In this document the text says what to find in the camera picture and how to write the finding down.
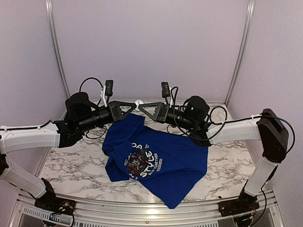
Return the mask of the blue printed t-shirt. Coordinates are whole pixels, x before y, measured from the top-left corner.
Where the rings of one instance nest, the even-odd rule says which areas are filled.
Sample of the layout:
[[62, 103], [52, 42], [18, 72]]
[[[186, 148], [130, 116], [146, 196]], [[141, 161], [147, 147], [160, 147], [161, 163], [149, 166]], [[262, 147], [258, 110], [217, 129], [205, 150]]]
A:
[[207, 172], [208, 148], [186, 136], [174, 136], [130, 114], [107, 131], [102, 150], [112, 182], [139, 181], [165, 205], [176, 208]]

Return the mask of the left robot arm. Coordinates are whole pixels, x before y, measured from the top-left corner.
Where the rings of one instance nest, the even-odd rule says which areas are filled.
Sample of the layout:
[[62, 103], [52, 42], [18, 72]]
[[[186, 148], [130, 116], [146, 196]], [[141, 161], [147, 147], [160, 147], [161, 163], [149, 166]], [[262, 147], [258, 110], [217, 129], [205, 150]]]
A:
[[135, 103], [112, 101], [102, 107], [89, 100], [85, 92], [77, 92], [65, 101], [66, 116], [41, 126], [0, 128], [0, 177], [33, 195], [49, 210], [56, 210], [60, 200], [51, 185], [17, 164], [6, 155], [13, 151], [50, 147], [66, 148], [83, 139], [86, 132], [106, 124], [122, 121], [136, 108]]

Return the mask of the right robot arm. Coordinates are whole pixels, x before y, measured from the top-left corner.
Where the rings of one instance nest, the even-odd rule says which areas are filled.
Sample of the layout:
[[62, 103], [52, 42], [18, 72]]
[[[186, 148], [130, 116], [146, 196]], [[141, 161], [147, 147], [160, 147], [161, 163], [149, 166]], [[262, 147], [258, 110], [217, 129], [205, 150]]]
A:
[[240, 197], [235, 200], [234, 207], [239, 212], [246, 211], [253, 204], [253, 197], [257, 196], [288, 153], [289, 133], [282, 119], [271, 109], [264, 109], [262, 113], [244, 119], [214, 123], [210, 120], [209, 105], [199, 96], [187, 99], [184, 109], [176, 107], [175, 98], [165, 103], [139, 104], [138, 108], [156, 122], [177, 127], [198, 146], [209, 147], [238, 140], [262, 142], [262, 158]]

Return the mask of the aluminium front rail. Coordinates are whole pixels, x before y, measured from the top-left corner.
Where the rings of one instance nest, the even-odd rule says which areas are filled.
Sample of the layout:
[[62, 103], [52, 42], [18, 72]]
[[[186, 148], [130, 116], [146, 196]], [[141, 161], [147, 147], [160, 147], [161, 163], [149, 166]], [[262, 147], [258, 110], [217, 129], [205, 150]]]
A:
[[21, 191], [9, 220], [10, 227], [41, 227], [44, 221], [57, 227], [233, 227], [234, 219], [222, 217], [220, 200], [195, 201], [169, 209], [162, 203], [114, 202], [70, 197], [76, 202], [74, 216], [53, 215], [34, 206], [34, 199]]

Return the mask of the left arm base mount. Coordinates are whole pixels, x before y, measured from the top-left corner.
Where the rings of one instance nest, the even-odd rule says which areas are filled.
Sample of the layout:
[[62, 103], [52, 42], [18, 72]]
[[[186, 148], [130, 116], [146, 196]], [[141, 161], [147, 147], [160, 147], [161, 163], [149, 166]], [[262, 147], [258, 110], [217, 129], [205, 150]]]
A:
[[57, 197], [53, 187], [48, 180], [42, 178], [45, 184], [46, 193], [35, 199], [35, 207], [52, 211], [54, 214], [72, 215], [75, 208], [75, 201]]

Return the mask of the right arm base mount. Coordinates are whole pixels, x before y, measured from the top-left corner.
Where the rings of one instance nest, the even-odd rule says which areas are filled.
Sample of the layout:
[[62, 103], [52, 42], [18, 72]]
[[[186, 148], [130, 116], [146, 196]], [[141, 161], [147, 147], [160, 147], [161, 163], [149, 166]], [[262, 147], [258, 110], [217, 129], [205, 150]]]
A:
[[244, 191], [244, 188], [240, 192], [238, 198], [218, 203], [218, 210], [222, 217], [256, 211], [259, 208], [260, 205], [257, 196], [247, 194]]

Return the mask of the left aluminium corner post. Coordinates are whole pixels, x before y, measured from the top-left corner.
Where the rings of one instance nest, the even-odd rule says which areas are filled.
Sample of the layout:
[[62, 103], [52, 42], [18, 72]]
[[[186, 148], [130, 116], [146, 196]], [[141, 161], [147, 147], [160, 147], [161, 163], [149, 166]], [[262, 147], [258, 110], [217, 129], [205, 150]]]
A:
[[70, 93], [70, 90], [68, 87], [67, 78], [65, 75], [62, 57], [61, 57], [61, 53], [60, 53], [59, 40], [58, 40], [58, 36], [57, 36], [55, 16], [54, 16], [54, 11], [53, 11], [53, 1], [46, 0], [45, 7], [46, 7], [46, 13], [47, 13], [48, 25], [49, 25], [49, 30], [50, 30], [51, 42], [52, 42], [52, 46], [53, 46], [54, 57], [55, 57], [56, 65], [58, 68], [60, 81], [62, 84], [62, 88], [63, 88], [65, 97], [69, 98], [71, 96], [71, 93]]

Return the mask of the aluminium corner post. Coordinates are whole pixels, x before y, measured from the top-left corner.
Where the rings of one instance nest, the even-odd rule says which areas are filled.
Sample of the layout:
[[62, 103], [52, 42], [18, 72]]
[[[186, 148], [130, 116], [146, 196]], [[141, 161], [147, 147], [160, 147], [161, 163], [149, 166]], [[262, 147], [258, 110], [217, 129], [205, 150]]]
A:
[[246, 49], [248, 47], [249, 39], [250, 39], [250, 33], [253, 23], [253, 14], [254, 14], [254, 8], [255, 8], [255, 0], [249, 0], [247, 4], [246, 9], [246, 16], [244, 20], [244, 28], [242, 32], [242, 38], [240, 43], [240, 48], [238, 51], [238, 56], [235, 62], [235, 67], [232, 73], [232, 79], [229, 85], [229, 89], [227, 92], [227, 95], [225, 97], [224, 104], [228, 107], [231, 103], [232, 96], [235, 92], [237, 81], [240, 76], [241, 66], [244, 59], [244, 55], [246, 52]]
[[70, 90], [68, 87], [67, 78], [65, 75], [62, 57], [61, 57], [61, 53], [60, 53], [59, 40], [58, 40], [58, 36], [57, 36], [55, 16], [54, 16], [54, 11], [53, 11], [53, 1], [46, 0], [45, 7], [46, 7], [46, 13], [47, 13], [48, 25], [49, 25], [49, 30], [50, 30], [51, 42], [52, 42], [52, 46], [53, 46], [54, 57], [55, 57], [56, 65], [58, 68], [60, 81], [62, 84], [62, 88], [63, 88], [65, 97], [69, 98], [71, 96], [71, 93], [70, 93]]

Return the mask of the right aluminium corner post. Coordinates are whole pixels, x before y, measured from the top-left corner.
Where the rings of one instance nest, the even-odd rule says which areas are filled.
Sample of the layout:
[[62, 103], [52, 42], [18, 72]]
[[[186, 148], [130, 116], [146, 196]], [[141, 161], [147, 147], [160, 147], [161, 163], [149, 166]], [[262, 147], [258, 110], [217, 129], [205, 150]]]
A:
[[249, 39], [250, 39], [250, 33], [253, 23], [253, 14], [254, 14], [254, 8], [255, 8], [255, 0], [249, 0], [247, 4], [246, 9], [246, 16], [244, 20], [244, 28], [242, 32], [242, 38], [240, 43], [240, 48], [238, 51], [238, 56], [235, 62], [235, 67], [232, 73], [232, 79], [229, 85], [229, 89], [227, 92], [227, 95], [225, 97], [224, 104], [228, 107], [231, 103], [232, 96], [235, 92], [237, 81], [240, 76], [241, 66], [244, 59], [244, 55], [246, 52], [246, 49], [248, 47]]

